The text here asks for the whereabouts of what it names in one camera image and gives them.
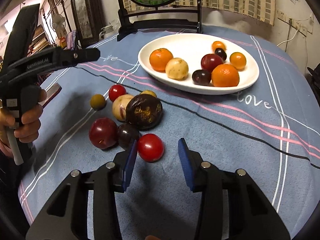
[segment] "pink stripe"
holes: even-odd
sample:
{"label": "pink stripe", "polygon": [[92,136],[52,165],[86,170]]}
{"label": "pink stripe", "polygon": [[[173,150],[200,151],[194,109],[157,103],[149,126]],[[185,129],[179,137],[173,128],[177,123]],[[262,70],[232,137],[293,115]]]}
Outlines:
{"label": "pink stripe", "polygon": [[245,111],[243,111],[243,110],[241,110],[241,109],[239,109],[239,108],[236,108],[236,107],[234,107],[234,106],[228,106],[228,105],[224,105],[224,104],[220,104],[220,103],[213,103],[213,102],[210,102],[210,101],[207,101],[207,100],[202,100],[202,101],[204,101],[204,102],[206,102],[206,103],[209,103],[209,104],[211,104],[211,105],[216,105],[216,106],[220,106],[220,107],[223,107],[223,108],[228,108],[228,109],[232,109],[232,110],[241,112],[241,113],[243,113],[243,114],[251,117],[252,119],[254,119],[255,121],[257,121],[258,123],[261,123],[261,124],[263,124],[264,126],[267,126],[267,127],[269,127],[269,128],[273,128],[273,129],[282,130],[282,131],[285,131],[285,132],[292,133],[292,134],[294,134],[295,136],[297,136],[297,137],[299,138],[299,140],[302,141],[303,143],[305,143],[308,147],[313,148],[313,149],[315,149],[316,151],[320,152],[320,150],[319,150],[317,147],[308,144],[308,143],[307,143],[306,141],[304,141],[296,132],[292,131],[291,129],[284,128],[284,127],[279,127],[279,126],[276,126],[276,125],[272,125],[272,124],[268,124],[268,123],[262,122],[262,121],[260,121],[260,120],[258,120],[258,119],[256,119],[256,118],[254,118],[252,115],[248,114],[247,112],[245,112]]}
{"label": "pink stripe", "polygon": [[198,105],[198,106],[200,106],[201,108],[203,108],[203,109],[205,109],[205,110],[208,110],[208,111],[210,111],[210,112],[212,112],[212,113],[219,114],[219,115],[223,115],[223,116],[226,116],[226,117],[229,117],[229,118],[231,118],[231,119],[234,119],[234,120],[237,120],[237,121],[240,121],[240,122],[244,122],[244,123],[247,123],[247,124],[251,124],[252,126],[257,127],[259,130],[261,130],[262,132],[264,132],[265,134],[267,134],[267,135],[269,135],[269,136],[271,136],[271,137],[273,137],[273,138],[276,138],[276,139],[279,139],[279,140],[283,140],[283,141],[288,141],[288,142],[291,142],[291,143],[294,143],[294,144],[297,144],[297,145],[301,145],[311,156],[314,156],[314,157],[320,159],[320,156],[318,156],[318,155],[316,155],[316,154],[314,154],[314,153],[312,153],[312,152],[309,152],[309,151],[307,150],[307,148],[306,148],[301,142],[296,141],[296,140],[292,140],[292,139],[283,138],[283,137],[280,137],[280,136],[277,136],[277,135],[274,135],[274,134],[272,134],[272,133],[270,133],[270,132],[267,132],[266,130],[262,129],[261,127],[259,127],[259,126],[256,125],[255,123],[253,123],[253,122],[251,122],[251,121],[248,121],[248,120],[246,120],[246,119],[243,119],[243,118],[240,118],[240,117],[236,117],[236,116],[233,116],[233,115],[229,115],[229,114],[225,114],[225,113],[222,113],[222,112],[219,112],[219,111],[216,111],[216,110],[207,108],[207,107],[201,105],[200,103],[197,103],[197,102],[193,101],[192,99],[190,99],[190,98],[188,98],[188,97],[185,97],[185,96],[183,96],[183,95],[179,95],[179,94],[176,94],[176,93],[167,92],[167,91],[162,90],[162,89],[160,89],[160,88],[158,88],[158,87],[156,87],[156,86],[154,86],[154,85],[151,85],[151,84],[149,84],[149,83],[144,83],[144,82],[137,81],[137,80],[135,80],[135,79],[133,79],[133,78],[130,78],[129,76],[124,76],[124,75],[121,75],[121,74],[115,74],[115,73],[112,73],[112,72],[110,72],[110,71],[108,71],[108,70],[106,70],[106,69],[96,69],[96,68],[94,68],[94,67],[92,67],[92,66],[90,66],[90,65],[88,65],[88,64],[82,64],[82,65],[86,65],[87,67],[92,68],[92,69],[94,69],[94,70],[96,70],[96,71],[99,71],[99,72],[100,72],[100,71],[105,71],[105,72],[107,72],[107,73],[109,73],[109,74],[111,74],[111,75],[113,75],[113,76],[126,77],[127,79],[132,80],[132,81],[134,81],[134,82],[136,82],[136,83],[138,83],[138,84],[152,87],[152,88],[154,88],[154,89],[156,89],[156,90],[162,91],[162,92],[167,93],[167,94],[170,94],[170,95],[174,95],[174,96],[178,96],[178,97],[182,97],[182,98],[189,99],[190,101],[192,101],[192,102],[195,103],[196,105]]}
{"label": "pink stripe", "polygon": [[27,202],[27,197],[26,197],[26,195],[25,195],[26,192],[25,192],[25,190],[24,190],[22,181],[21,181],[20,185],[21,185],[21,187],[22,187],[22,192],[23,192],[22,195],[24,195],[25,204],[26,204],[26,206],[27,206],[27,208],[28,208],[28,211],[29,211],[30,216],[31,216],[31,219],[32,219],[31,222],[33,223],[34,219],[33,219],[32,213],[31,213],[31,211],[30,211],[30,208],[29,208],[29,205],[28,205],[28,202]]}
{"label": "pink stripe", "polygon": [[[19,185],[19,190],[20,190],[20,193],[21,193],[21,196],[22,196],[23,193],[22,193],[21,183],[20,183],[20,185]],[[33,221],[31,220],[31,217],[30,217],[30,215],[29,215],[29,212],[28,212],[28,210],[27,210],[26,205],[24,205],[24,207],[26,208],[26,212],[27,212],[27,215],[28,215],[28,217],[29,217],[29,221],[30,221],[30,223],[32,223]]]}
{"label": "pink stripe", "polygon": [[[226,39],[226,40],[228,40],[228,41],[231,41],[231,42],[234,42],[234,43],[242,44],[242,45],[245,45],[245,46],[255,47],[255,45],[253,45],[253,44],[245,43],[245,42],[242,42],[242,41],[235,41],[235,40],[228,39],[228,38],[224,38],[224,39]],[[283,60],[283,61],[285,61],[285,62],[287,62],[287,63],[290,63],[291,65],[293,65],[293,63],[290,62],[289,60],[287,60],[287,59],[285,59],[285,58],[283,58],[283,57],[281,57],[281,56],[279,56],[279,55],[277,55],[277,54],[274,54],[274,53],[271,52],[271,51],[268,51],[268,50],[266,50],[266,49],[262,49],[262,50],[263,50],[264,52],[266,52],[266,53],[274,56],[274,57],[277,57],[277,58],[279,58],[279,59],[281,59],[281,60]]]}
{"label": "pink stripe", "polygon": [[[136,75],[131,74],[131,73],[128,72],[128,71],[124,71],[124,70],[121,70],[121,69],[112,68],[112,67],[109,66],[109,65],[99,66],[99,65],[94,64],[94,63],[92,63],[92,62],[90,62],[90,63],[91,63],[92,65],[95,65],[95,66],[100,67],[100,68],[102,68],[102,67],[108,67],[108,68],[111,68],[111,69],[114,70],[114,71],[126,72],[126,73],[130,74],[131,76],[133,76],[133,77],[135,77],[135,78],[148,79],[148,80],[152,80],[152,81],[153,81],[152,78],[136,76]],[[308,144],[308,143],[307,143],[306,141],[304,141],[296,132],[294,132],[294,131],[291,130],[291,129],[287,129],[287,128],[284,128],[284,127],[280,127],[280,126],[276,126],[276,125],[271,125],[271,124],[262,122],[262,121],[256,119],[255,117],[253,117],[252,115],[248,114],[247,112],[243,111],[242,109],[239,109],[239,108],[234,107],[234,106],[228,106],[228,105],[220,104],[220,103],[213,103],[213,102],[210,102],[210,101],[207,101],[207,100],[204,100],[204,99],[201,99],[201,101],[204,102],[204,103],[211,104],[211,105],[216,105],[216,106],[220,106],[220,107],[223,107],[223,108],[228,108],[228,109],[232,109],[232,110],[241,112],[241,113],[247,115],[248,117],[254,119],[255,121],[259,122],[260,124],[263,124],[263,125],[266,126],[266,127],[273,128],[273,129],[277,129],[277,130],[280,130],[280,131],[282,130],[282,131],[285,131],[285,132],[292,133],[292,134],[296,135],[296,136],[300,139],[300,141],[302,141],[303,143],[305,143],[308,147],[313,148],[313,149],[315,149],[316,151],[318,151],[318,152],[320,153],[320,150],[319,150],[317,147]]]}

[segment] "table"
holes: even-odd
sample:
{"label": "table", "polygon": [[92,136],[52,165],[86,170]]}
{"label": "table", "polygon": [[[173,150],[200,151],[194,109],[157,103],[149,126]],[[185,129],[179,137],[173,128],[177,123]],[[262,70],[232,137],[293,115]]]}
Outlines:
{"label": "table", "polygon": [[[91,96],[107,97],[110,86],[118,82],[133,87],[127,89],[130,94],[153,90],[159,98],[176,104],[163,103],[163,120],[152,130],[165,142],[163,158],[146,163],[137,157],[130,187],[125,194],[116,194],[123,239],[144,239],[149,234],[161,239],[193,239],[201,195],[190,192],[185,183],[177,150],[181,137],[219,169],[245,169],[291,237],[303,227],[320,200],[320,109],[307,81],[274,44],[228,28],[204,26],[205,34],[228,39],[256,59],[260,68],[257,82],[224,96],[199,96],[170,88],[150,77],[139,66],[137,55],[149,41],[174,33],[143,31],[120,42],[116,36],[109,37],[93,46],[101,51],[97,62],[57,71],[43,83],[47,88],[58,82],[62,91],[44,110],[34,158],[20,184],[20,202],[30,223],[71,170],[93,171],[121,151],[116,147],[103,152],[88,138],[95,119],[114,119],[112,103],[108,100],[104,110],[95,112],[90,108]],[[88,236],[93,238],[92,195],[89,199]],[[227,225],[224,230],[227,237]]]}

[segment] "small orange fruit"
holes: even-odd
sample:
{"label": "small orange fruit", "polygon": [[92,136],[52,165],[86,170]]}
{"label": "small orange fruit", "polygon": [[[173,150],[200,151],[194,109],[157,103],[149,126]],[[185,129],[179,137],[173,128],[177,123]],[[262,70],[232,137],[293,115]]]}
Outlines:
{"label": "small orange fruit", "polygon": [[167,49],[156,49],[149,57],[150,65],[156,71],[165,71],[165,66],[170,59],[173,59],[172,53]]}
{"label": "small orange fruit", "polygon": [[212,71],[211,80],[215,87],[236,87],[240,82],[240,77],[233,65],[222,64]]}
{"label": "small orange fruit", "polygon": [[220,49],[223,49],[224,51],[226,51],[226,46],[221,41],[215,41],[214,43],[212,43],[211,49],[212,49],[213,53],[216,50],[216,48],[220,48]]}
{"label": "small orange fruit", "polygon": [[240,52],[234,52],[230,56],[230,63],[237,69],[243,70],[245,65],[247,65],[247,59],[245,55]]}

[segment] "oval plate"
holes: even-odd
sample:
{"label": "oval plate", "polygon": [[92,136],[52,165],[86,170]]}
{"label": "oval plate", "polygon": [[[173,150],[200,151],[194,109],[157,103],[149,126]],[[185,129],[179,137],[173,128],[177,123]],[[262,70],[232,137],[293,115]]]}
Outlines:
{"label": "oval plate", "polygon": [[[204,55],[212,53],[211,45],[214,41],[222,41],[227,48],[227,60],[233,52],[241,52],[247,58],[247,65],[243,71],[239,71],[240,82],[236,87],[214,87],[211,83],[209,86],[196,85],[192,81],[192,73],[201,69],[201,59]],[[179,81],[170,79],[166,73],[153,70],[149,62],[150,54],[159,48],[166,48],[172,52],[174,57],[184,59],[189,66],[189,75],[186,79]],[[259,67],[255,59],[243,48],[225,39],[198,33],[181,33],[164,36],[155,39],[139,51],[138,60],[140,65],[155,79],[168,86],[196,94],[203,95],[225,95],[235,93],[253,85],[259,77]]]}

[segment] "cherry tomato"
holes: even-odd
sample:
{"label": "cherry tomato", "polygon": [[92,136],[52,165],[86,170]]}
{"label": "cherry tomato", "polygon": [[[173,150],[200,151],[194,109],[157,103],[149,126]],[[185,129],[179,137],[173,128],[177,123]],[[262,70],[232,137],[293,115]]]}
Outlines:
{"label": "cherry tomato", "polygon": [[215,41],[212,43],[211,48],[213,52],[216,50],[216,48],[221,48],[226,51],[226,46],[221,41]]}
{"label": "cherry tomato", "polygon": [[237,69],[243,70],[245,65],[247,65],[247,59],[245,55],[240,52],[234,52],[230,56],[230,63]]}
{"label": "cherry tomato", "polygon": [[155,134],[145,134],[138,141],[138,153],[146,162],[155,162],[162,157],[164,144]]}
{"label": "cherry tomato", "polygon": [[119,96],[125,95],[127,91],[125,90],[124,86],[116,84],[113,85],[109,89],[109,99],[113,102],[115,101]]}

